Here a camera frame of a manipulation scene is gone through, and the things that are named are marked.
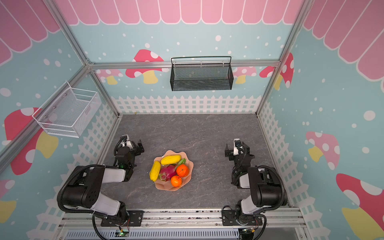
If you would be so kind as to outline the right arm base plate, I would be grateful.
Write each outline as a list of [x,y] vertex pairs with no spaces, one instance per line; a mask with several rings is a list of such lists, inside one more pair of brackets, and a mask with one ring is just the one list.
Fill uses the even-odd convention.
[[261,217],[254,215],[245,215],[241,211],[232,209],[223,209],[222,224],[223,226],[262,226],[263,221]]

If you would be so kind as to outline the pink dragon fruit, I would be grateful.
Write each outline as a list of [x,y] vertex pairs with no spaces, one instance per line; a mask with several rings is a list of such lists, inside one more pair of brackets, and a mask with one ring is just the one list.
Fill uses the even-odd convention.
[[164,182],[170,181],[172,177],[177,175],[177,168],[185,162],[186,159],[182,159],[175,165],[167,165],[166,167],[163,167],[160,170],[159,179]]

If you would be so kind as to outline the large orange tangerine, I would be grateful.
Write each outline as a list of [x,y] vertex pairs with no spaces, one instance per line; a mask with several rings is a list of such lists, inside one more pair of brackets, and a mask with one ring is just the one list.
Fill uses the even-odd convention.
[[177,167],[177,175],[181,178],[185,178],[190,173],[187,165],[181,164]]

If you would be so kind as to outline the small orange with stem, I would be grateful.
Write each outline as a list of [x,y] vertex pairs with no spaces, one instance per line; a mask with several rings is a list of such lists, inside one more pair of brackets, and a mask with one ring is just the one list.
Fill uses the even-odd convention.
[[182,177],[176,175],[171,178],[171,184],[174,188],[178,188],[183,184]]

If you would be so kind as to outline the small yellow fruit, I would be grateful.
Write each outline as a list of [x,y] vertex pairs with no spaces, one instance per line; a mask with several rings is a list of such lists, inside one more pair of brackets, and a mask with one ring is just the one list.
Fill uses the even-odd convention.
[[177,164],[182,159],[181,155],[168,155],[161,159],[160,163],[162,165],[174,165]]

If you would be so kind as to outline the long yellow fruit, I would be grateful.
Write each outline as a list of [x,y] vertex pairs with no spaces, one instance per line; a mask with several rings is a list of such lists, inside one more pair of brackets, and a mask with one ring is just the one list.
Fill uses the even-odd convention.
[[161,168],[162,168],[161,163],[159,161],[154,161],[152,169],[149,173],[151,181],[155,182],[158,179]]

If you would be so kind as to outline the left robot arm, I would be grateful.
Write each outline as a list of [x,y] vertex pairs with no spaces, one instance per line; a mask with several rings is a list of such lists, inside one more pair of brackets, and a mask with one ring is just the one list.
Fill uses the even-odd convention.
[[60,210],[66,213],[88,213],[121,226],[130,217],[125,203],[101,193],[103,184],[128,182],[133,173],[135,158],[145,152],[141,141],[135,143],[127,135],[120,138],[114,148],[111,166],[77,166],[57,195]]

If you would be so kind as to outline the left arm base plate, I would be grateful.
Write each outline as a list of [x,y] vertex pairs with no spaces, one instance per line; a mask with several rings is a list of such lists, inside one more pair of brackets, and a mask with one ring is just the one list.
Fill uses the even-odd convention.
[[140,227],[144,211],[130,210],[125,213],[119,212],[116,216],[108,216],[102,219],[102,227]]

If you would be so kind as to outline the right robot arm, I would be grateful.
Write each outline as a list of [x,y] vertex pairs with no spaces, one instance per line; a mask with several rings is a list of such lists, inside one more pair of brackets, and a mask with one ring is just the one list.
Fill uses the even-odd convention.
[[225,156],[234,162],[231,184],[238,189],[250,190],[250,195],[230,207],[222,208],[224,226],[261,225],[260,214],[274,211],[288,203],[284,183],[275,168],[269,166],[251,166],[255,158],[250,147],[240,139],[234,139],[234,148],[225,149]]

